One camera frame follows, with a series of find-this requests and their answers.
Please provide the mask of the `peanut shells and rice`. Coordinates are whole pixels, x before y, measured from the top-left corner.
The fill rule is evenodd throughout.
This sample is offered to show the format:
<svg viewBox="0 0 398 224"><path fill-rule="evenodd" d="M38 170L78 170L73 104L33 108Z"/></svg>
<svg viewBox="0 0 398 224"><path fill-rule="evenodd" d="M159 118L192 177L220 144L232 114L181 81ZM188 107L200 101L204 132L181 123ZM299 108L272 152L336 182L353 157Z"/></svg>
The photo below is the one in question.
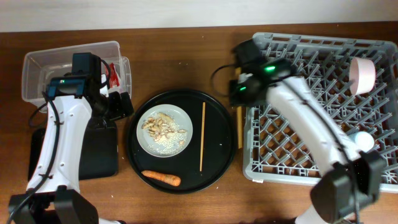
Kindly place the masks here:
<svg viewBox="0 0 398 224"><path fill-rule="evenodd" d="M161 156L178 153L187 143L188 131L180 127L174 118L166 113L157 113L144 120L141 126L154 141L150 146Z"/></svg>

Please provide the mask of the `pink bowl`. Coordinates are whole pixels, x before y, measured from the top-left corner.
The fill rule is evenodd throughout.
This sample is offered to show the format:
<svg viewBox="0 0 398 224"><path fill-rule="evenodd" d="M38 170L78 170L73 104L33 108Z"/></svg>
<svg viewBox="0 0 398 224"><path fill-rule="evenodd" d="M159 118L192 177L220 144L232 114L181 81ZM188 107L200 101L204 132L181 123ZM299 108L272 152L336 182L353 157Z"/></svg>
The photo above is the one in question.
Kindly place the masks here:
<svg viewBox="0 0 398 224"><path fill-rule="evenodd" d="M372 60L355 57L349 67L349 89L352 95L369 93L376 81L376 68Z"/></svg>

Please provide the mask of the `orange carrot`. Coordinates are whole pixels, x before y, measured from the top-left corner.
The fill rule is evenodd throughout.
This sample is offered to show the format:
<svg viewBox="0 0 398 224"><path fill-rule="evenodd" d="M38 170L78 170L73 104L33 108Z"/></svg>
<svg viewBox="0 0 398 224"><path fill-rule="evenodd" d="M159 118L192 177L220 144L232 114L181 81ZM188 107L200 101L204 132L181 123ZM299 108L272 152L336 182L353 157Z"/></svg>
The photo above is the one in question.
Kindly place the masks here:
<svg viewBox="0 0 398 224"><path fill-rule="evenodd" d="M145 177L159 180L174 187L178 187L181 184L181 178L176 175L163 174L153 170L144 170L141 172L141 174Z"/></svg>

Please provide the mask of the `grey plate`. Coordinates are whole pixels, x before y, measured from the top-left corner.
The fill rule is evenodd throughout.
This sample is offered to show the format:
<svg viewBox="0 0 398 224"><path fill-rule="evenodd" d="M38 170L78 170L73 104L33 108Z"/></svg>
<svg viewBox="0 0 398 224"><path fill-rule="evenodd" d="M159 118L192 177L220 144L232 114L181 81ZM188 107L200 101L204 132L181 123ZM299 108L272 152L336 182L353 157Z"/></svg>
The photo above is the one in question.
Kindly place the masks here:
<svg viewBox="0 0 398 224"><path fill-rule="evenodd" d="M169 156L161 156L159 153L156 153L153 149L150 148L150 146L154 146L155 144L154 141L149 137L149 135L146 133L145 130L141 129L141 126L143 125L145 119L147 119L148 117L152 117L159 112L166 113L172 116L174 120L176 120L176 122L180 125L181 128L186 129L188 131L186 145L183 147L182 150L180 150L176 154L172 154ZM189 115L178 106L170 104L157 105L146 110L144 114L139 118L136 128L136 138L141 148L143 148L143 150L145 150L148 154L160 158L172 157L176 156L177 154L180 154L189 145L192 136L193 136L193 124Z"/></svg>

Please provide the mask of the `red snack wrapper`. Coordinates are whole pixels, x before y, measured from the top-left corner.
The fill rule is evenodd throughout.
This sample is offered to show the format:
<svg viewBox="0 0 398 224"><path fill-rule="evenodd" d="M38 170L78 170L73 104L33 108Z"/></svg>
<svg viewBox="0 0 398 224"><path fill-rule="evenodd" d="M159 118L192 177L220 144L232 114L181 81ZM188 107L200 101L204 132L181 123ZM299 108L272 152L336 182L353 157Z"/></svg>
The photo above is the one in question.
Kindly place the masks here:
<svg viewBox="0 0 398 224"><path fill-rule="evenodd" d="M121 80L116 71L116 67L115 67L114 63L109 64L109 67L111 70L110 72L108 69L106 69L106 76L109 78L109 87L110 88L119 87L121 84Z"/></svg>

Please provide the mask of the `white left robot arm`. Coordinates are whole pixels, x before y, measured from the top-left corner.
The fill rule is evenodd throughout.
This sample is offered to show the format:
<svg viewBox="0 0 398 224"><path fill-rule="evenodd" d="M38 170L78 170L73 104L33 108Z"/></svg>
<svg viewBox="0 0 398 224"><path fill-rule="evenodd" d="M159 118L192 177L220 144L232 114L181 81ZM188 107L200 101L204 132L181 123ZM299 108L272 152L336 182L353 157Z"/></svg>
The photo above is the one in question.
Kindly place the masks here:
<svg viewBox="0 0 398 224"><path fill-rule="evenodd" d="M38 164L26 192L10 198L8 223L107 223L79 186L87 124L109 108L103 87L84 77L51 80L43 93L48 116Z"/></svg>

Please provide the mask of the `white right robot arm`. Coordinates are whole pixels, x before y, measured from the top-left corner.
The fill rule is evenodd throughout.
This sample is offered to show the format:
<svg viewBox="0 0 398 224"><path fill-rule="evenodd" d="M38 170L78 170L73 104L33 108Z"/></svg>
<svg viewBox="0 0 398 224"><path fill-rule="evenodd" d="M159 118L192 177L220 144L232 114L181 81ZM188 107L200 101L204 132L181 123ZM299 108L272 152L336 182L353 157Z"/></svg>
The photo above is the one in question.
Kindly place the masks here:
<svg viewBox="0 0 398 224"><path fill-rule="evenodd" d="M307 82L286 59L237 60L238 78L229 84L236 106L266 101L285 117L313 157L321 179L310 191L311 206L294 223L342 223L379 198L385 161L362 150L313 97Z"/></svg>

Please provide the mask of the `blue cup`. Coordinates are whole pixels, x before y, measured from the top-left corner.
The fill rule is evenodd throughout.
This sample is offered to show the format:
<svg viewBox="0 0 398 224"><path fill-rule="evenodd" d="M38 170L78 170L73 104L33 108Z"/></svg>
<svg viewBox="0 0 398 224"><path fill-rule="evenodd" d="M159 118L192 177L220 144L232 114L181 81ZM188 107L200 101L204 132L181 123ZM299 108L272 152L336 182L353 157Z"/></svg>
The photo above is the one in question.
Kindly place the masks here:
<svg viewBox="0 0 398 224"><path fill-rule="evenodd" d="M365 131L350 134L349 137L364 152L368 152L374 147L374 138Z"/></svg>

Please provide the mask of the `wooden chopstick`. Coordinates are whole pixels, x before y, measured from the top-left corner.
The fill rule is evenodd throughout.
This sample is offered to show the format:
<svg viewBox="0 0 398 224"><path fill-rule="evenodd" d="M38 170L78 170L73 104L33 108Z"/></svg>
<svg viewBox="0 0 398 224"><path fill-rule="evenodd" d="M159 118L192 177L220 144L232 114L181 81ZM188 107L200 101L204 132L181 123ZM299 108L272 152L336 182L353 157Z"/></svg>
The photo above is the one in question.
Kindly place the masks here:
<svg viewBox="0 0 398 224"><path fill-rule="evenodd" d="M241 106L236 108L236 123L238 135L238 148L243 148L243 109Z"/></svg>
<svg viewBox="0 0 398 224"><path fill-rule="evenodd" d="M205 111L206 103L202 103L202 115L201 115L201 141L200 141L200 172L203 167L203 148L204 148L204 135L205 135Z"/></svg>

